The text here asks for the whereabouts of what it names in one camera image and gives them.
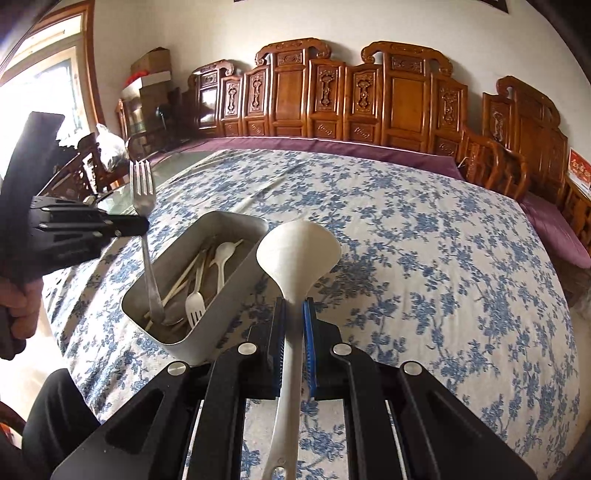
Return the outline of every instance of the blue floral bedsheet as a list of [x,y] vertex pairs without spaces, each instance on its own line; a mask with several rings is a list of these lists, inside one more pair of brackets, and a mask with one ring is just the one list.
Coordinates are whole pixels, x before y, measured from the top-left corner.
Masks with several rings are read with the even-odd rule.
[[[341,261],[314,287],[319,318],[377,361],[416,360],[549,477],[573,448],[579,380],[558,278],[517,204],[447,177],[329,154],[219,151],[168,181],[151,217],[154,257],[210,210],[296,218],[330,229]],[[72,376],[106,420],[172,359],[122,313],[142,273],[139,239],[55,273],[44,291]],[[223,348],[269,318],[261,281]],[[242,478],[260,476],[275,402],[249,401]],[[342,404],[303,398],[300,473],[347,478]]]

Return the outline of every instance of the finger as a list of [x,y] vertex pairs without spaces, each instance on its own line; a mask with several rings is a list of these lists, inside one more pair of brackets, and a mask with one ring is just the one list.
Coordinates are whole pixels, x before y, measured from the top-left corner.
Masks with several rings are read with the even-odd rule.
[[13,317],[24,317],[39,312],[41,307],[41,293],[43,292],[43,280],[35,280],[23,287],[27,304],[22,308],[10,309]]
[[9,280],[0,277],[0,305],[22,308],[27,305],[27,298]]
[[37,280],[34,280],[32,282],[25,284],[25,286],[22,288],[22,290],[25,294],[27,294],[29,292],[35,292],[35,293],[43,292],[43,279],[39,278]]
[[17,318],[10,328],[12,336],[20,340],[31,338],[33,335],[35,335],[35,331],[37,330],[38,318],[38,312],[36,314],[33,313],[25,317]]
[[26,317],[27,315],[32,315],[34,313],[39,314],[39,309],[41,308],[41,296],[37,296],[35,298],[27,299],[27,305],[20,309],[8,309],[10,315],[14,318],[19,317]]

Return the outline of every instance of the white plastic fork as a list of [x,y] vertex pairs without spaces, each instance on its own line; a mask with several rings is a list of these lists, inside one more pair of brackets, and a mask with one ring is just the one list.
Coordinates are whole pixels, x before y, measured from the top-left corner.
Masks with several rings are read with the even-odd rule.
[[191,328],[197,325],[205,313],[205,300],[199,291],[201,289],[201,282],[203,279],[203,271],[205,270],[205,260],[207,257],[207,249],[201,250],[197,256],[197,268],[195,270],[195,288],[193,293],[185,300],[185,314]]

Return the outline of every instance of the black trousers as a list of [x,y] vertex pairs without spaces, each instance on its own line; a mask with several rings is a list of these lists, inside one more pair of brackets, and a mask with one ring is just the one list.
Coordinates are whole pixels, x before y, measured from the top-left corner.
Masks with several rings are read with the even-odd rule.
[[22,457],[40,479],[99,426],[68,370],[53,372],[41,387],[22,433]]

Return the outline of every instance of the utensil holder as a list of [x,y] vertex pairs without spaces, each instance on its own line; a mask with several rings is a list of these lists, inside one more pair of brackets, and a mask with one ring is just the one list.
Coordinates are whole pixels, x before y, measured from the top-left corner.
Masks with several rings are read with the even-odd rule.
[[[158,290],[167,292],[208,238],[215,236],[217,244],[244,239],[246,248],[243,248],[242,255],[237,255],[237,250],[235,256],[226,263],[225,285],[207,306],[196,327],[182,340],[167,340],[171,327],[153,325],[149,332],[145,331],[144,315],[148,311],[148,295],[143,274],[125,293],[121,309],[145,335],[172,356],[189,365],[203,363],[228,331],[244,298],[253,292],[254,285],[264,274],[256,261],[256,249],[268,230],[267,222],[261,218],[230,212],[208,212],[199,217],[154,261]],[[208,272],[204,282],[211,278],[215,281],[217,271],[215,274]]]

